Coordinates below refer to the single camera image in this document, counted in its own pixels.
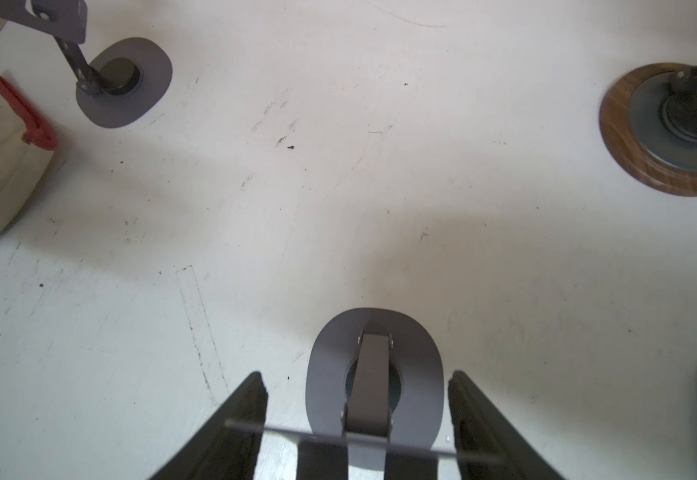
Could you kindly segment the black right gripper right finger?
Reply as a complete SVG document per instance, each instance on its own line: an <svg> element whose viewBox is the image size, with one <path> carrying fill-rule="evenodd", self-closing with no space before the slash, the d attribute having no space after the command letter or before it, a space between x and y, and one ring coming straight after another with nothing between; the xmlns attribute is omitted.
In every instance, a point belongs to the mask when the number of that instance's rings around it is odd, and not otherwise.
<svg viewBox="0 0 697 480"><path fill-rule="evenodd" d="M453 372L447 394L463 479L561 477L464 372Z"/></svg>

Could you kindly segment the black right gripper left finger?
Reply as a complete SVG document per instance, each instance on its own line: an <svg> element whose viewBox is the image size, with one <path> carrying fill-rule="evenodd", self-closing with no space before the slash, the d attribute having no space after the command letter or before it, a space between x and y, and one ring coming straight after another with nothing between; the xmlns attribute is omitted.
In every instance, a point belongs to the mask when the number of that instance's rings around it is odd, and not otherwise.
<svg viewBox="0 0 697 480"><path fill-rule="evenodd" d="M154 479L252 479L258 463L268 392L252 372Z"/></svg>

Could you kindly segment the wooden base phone stand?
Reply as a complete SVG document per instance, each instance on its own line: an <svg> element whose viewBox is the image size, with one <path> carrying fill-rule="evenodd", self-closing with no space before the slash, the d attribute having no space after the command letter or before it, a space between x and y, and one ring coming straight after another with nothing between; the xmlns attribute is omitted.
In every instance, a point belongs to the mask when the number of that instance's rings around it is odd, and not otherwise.
<svg viewBox="0 0 697 480"><path fill-rule="evenodd" d="M697 197L697 65L654 63L618 79L599 130L615 162L640 183Z"/></svg>

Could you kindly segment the grey phone stand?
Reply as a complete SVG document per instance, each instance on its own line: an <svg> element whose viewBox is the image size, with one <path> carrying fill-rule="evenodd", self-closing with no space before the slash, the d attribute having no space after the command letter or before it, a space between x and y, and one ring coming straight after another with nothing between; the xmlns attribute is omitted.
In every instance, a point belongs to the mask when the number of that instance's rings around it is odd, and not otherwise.
<svg viewBox="0 0 697 480"><path fill-rule="evenodd" d="M86 41L88 6L82 0L0 0L0 19L48 34L76 76L76 102L97 126L128 126L148 113L172 82L172 62L158 44L140 37L112 44L92 61Z"/></svg>
<svg viewBox="0 0 697 480"><path fill-rule="evenodd" d="M427 331L411 317L384 309L346 311L322 329L308 364L306 408L326 415L344 398L340 419L310 431L272 430L298 446L300 479L346 479L359 458L385 479L435 479L441 458L467 467L501 467L479 448L432 447L443 413L443 367Z"/></svg>

